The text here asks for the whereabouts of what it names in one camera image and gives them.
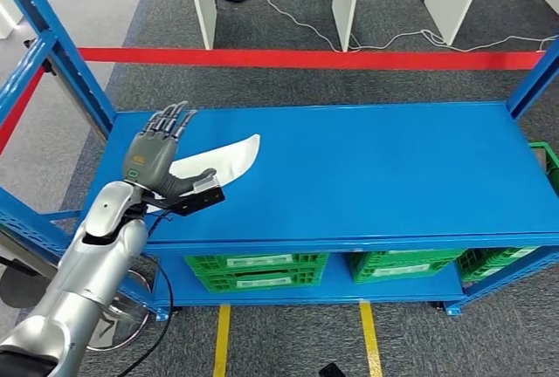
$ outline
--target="black cable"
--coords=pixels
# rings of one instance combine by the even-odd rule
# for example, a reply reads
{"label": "black cable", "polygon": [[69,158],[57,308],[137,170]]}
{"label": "black cable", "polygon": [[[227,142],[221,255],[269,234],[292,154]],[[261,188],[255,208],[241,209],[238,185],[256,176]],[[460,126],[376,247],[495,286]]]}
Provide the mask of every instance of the black cable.
{"label": "black cable", "polygon": [[[155,222],[153,222],[153,224],[152,225],[152,227],[150,228],[150,231],[147,233],[147,235],[148,236],[151,236],[152,233],[153,233],[153,231],[156,230],[156,228],[157,227],[157,225],[159,222],[161,222],[162,220],[163,220],[164,218],[165,218],[165,216],[167,214],[168,214],[168,213],[169,213],[169,211],[165,210],[162,215],[159,216],[158,219],[156,220]],[[163,277],[165,278],[165,281],[167,283],[167,288],[168,289],[168,316],[167,317],[167,321],[165,322],[165,326],[163,327],[163,329],[161,331],[161,333],[159,333],[159,338],[157,338],[157,340],[156,340],[155,343],[153,343],[153,345],[152,345],[150,349],[147,350],[141,357],[140,357],[137,360],[136,360],[135,362],[134,362],[134,364],[131,364],[128,368],[127,368],[127,369],[124,370],[123,372],[119,374],[118,377],[124,377],[125,375],[128,375],[131,370],[133,370],[133,369],[139,366],[144,360],[145,360],[146,358],[149,357],[150,353],[153,353],[158,346],[159,346],[159,344],[161,344],[161,342],[163,340],[163,338],[165,338],[165,335],[167,333],[167,330],[168,330],[168,326],[171,325],[171,318],[173,315],[174,298],[173,298],[173,289],[171,288],[171,281],[168,280],[168,277],[163,270],[163,268],[161,265],[159,265],[157,261],[156,261],[155,259],[151,259],[150,257],[147,257],[145,255],[142,255],[142,257],[144,257],[145,259],[147,259],[148,261],[153,262],[153,264],[155,264],[156,266],[157,266],[158,269],[162,273],[162,275],[163,275]]]}
{"label": "black cable", "polygon": [[171,211],[165,209],[163,211],[163,213],[156,215],[158,218],[156,219],[156,221],[153,222],[153,224],[152,224],[152,227],[150,228],[150,231],[147,233],[147,237],[150,238],[156,230],[156,228],[157,228],[158,224],[159,224],[162,220],[165,219],[165,220],[171,221],[170,218],[167,218],[167,216],[170,213]]}

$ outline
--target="robotic arm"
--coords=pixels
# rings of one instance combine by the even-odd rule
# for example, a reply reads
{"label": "robotic arm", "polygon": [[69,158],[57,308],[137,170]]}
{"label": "robotic arm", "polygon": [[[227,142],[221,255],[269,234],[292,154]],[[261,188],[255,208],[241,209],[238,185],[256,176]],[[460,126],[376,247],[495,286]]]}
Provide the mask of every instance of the robotic arm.
{"label": "robotic arm", "polygon": [[123,181],[103,187],[43,298],[0,342],[0,375],[77,375],[101,313],[147,242],[143,217],[148,204],[187,216],[224,199],[212,168],[184,179],[168,172],[181,134],[195,114],[178,121],[185,105],[155,113],[134,138],[122,164]]}

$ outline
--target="white curved object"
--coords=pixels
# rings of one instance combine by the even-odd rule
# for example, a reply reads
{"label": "white curved object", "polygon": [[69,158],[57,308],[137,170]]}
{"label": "white curved object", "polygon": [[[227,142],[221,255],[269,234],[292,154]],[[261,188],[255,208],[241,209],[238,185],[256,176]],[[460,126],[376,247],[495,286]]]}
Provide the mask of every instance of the white curved object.
{"label": "white curved object", "polygon": [[[252,166],[258,154],[260,144],[261,136],[254,134],[243,141],[174,161],[168,171],[182,179],[199,175],[207,168],[214,168],[218,172],[218,181],[221,187],[224,187]],[[161,199],[161,196],[156,195],[156,198]],[[153,205],[147,206],[148,213],[159,210],[160,209]]]}

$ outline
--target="green basket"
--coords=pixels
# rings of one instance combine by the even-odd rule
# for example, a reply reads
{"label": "green basket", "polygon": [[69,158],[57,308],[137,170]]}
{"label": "green basket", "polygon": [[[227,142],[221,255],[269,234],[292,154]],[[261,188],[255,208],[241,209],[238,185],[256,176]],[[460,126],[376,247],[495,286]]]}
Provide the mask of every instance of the green basket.
{"label": "green basket", "polygon": [[318,285],[323,265],[302,265],[270,271],[220,271],[197,276],[209,292],[264,290],[301,285]]}
{"label": "green basket", "polygon": [[453,261],[464,253],[464,249],[443,250],[385,250],[382,252],[360,252],[349,254],[353,268],[375,266],[432,264]]}
{"label": "green basket", "polygon": [[537,248],[471,249],[458,259],[458,268],[462,281],[475,282],[494,274],[536,249]]}
{"label": "green basket", "polygon": [[530,147],[543,148],[544,150],[545,150],[545,173],[547,175],[547,179],[555,191],[555,193],[559,196],[559,159],[557,159],[557,156],[553,153],[553,150],[551,150],[551,148],[545,141],[530,143]]}
{"label": "green basket", "polygon": [[551,148],[545,143],[545,141],[536,141],[533,143],[530,143],[530,147],[532,148],[543,148],[545,150],[546,153],[546,172],[549,173],[552,171],[553,169],[559,168],[559,159],[555,156],[554,153],[553,153],[553,150]]}
{"label": "green basket", "polygon": [[356,284],[375,283],[403,278],[432,277],[452,261],[435,262],[432,264],[393,265],[365,267],[361,270],[351,270]]}
{"label": "green basket", "polygon": [[277,267],[324,266],[328,253],[287,253],[280,255],[234,255],[184,257],[195,274],[215,273],[218,271],[267,271]]}

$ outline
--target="red barrier tape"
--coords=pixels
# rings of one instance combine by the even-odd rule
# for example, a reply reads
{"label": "red barrier tape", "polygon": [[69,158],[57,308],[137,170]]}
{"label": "red barrier tape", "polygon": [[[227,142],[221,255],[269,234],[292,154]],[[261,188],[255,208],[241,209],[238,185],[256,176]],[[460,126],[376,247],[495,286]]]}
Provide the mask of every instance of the red barrier tape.
{"label": "red barrier tape", "polygon": [[80,48],[85,60],[144,65],[201,65],[338,70],[530,70],[539,52],[388,52]]}
{"label": "red barrier tape", "polygon": [[42,67],[35,73],[35,75],[31,78],[31,81],[29,82],[29,85],[27,85],[27,87],[21,93],[19,99],[12,106],[12,109],[8,113],[6,119],[0,125],[0,154],[4,151],[4,148],[6,147],[8,141],[10,140],[10,137],[17,125],[19,119],[21,118],[22,114],[23,114],[25,107],[27,106],[29,101],[31,99],[31,96],[33,95],[35,89],[39,85],[39,82],[42,77],[43,77],[43,73],[44,71]]}

